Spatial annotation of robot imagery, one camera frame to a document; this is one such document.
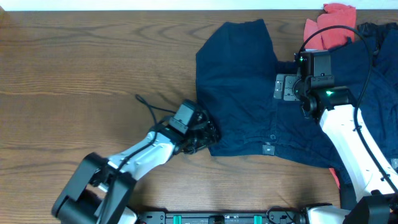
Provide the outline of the navy blue shorts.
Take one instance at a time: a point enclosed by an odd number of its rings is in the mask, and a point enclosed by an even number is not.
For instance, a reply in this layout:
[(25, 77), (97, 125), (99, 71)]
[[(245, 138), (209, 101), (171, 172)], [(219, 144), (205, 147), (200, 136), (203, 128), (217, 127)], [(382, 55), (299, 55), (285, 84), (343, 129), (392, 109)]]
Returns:
[(297, 102), (274, 98), (275, 56), (262, 19), (224, 23), (197, 52), (197, 100), (220, 133), (212, 156), (277, 156), (322, 168), (342, 169), (329, 138)]

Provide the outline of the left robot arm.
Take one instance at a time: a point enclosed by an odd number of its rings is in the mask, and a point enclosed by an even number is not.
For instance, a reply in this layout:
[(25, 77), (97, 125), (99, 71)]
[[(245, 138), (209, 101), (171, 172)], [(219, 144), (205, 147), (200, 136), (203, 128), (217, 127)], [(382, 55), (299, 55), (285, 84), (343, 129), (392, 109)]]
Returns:
[(87, 155), (51, 210), (62, 223), (137, 223), (129, 200), (138, 180), (179, 153), (194, 154), (219, 141), (209, 112), (195, 111), (188, 124), (166, 116), (136, 145), (107, 158)]

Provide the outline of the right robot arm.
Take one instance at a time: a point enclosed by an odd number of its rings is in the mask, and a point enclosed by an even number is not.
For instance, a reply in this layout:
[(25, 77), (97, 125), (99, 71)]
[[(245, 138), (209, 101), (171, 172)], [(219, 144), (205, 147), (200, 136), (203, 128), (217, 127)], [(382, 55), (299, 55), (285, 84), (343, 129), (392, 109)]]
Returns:
[(327, 50), (300, 51), (296, 74), (278, 74), (274, 98), (300, 102), (328, 136), (351, 178), (356, 197), (352, 210), (329, 203), (307, 205), (293, 223), (397, 223), (397, 172), (382, 154), (346, 86), (335, 86)]

